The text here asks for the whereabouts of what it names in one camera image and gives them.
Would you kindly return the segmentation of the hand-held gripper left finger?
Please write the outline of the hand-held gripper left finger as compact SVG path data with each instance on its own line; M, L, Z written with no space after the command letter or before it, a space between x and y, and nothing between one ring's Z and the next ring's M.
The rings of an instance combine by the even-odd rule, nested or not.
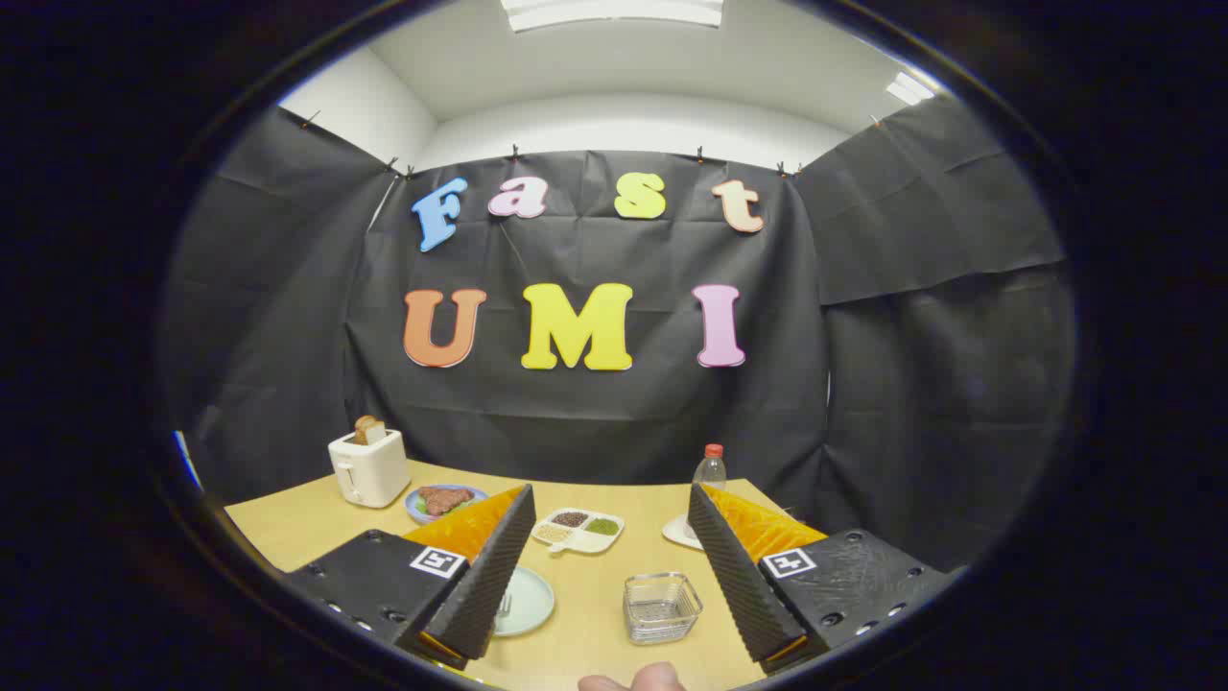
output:
M533 488L522 485L403 536L360 533L285 581L334 619L460 670L485 655L534 524Z

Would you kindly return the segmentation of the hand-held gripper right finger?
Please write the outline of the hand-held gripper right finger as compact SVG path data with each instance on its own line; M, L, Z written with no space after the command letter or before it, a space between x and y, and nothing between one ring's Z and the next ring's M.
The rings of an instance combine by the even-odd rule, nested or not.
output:
M907 617L957 577L865 529L824 535L702 484L690 488L688 522L768 675Z

